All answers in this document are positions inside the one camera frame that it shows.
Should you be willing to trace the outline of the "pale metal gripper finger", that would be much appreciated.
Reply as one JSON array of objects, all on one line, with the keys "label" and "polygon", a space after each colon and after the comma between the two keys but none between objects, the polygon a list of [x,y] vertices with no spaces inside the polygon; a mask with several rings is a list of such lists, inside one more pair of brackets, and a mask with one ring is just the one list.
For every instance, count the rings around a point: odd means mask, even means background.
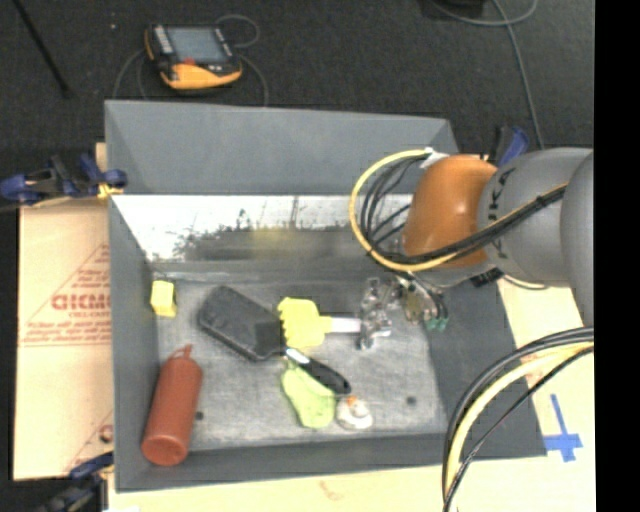
[{"label": "pale metal gripper finger", "polygon": [[371,312],[361,319],[357,348],[370,349],[378,338],[389,337],[392,333],[392,321],[385,312]]},{"label": "pale metal gripper finger", "polygon": [[369,278],[361,299],[361,313],[390,311],[397,306],[398,285],[394,279]]}]

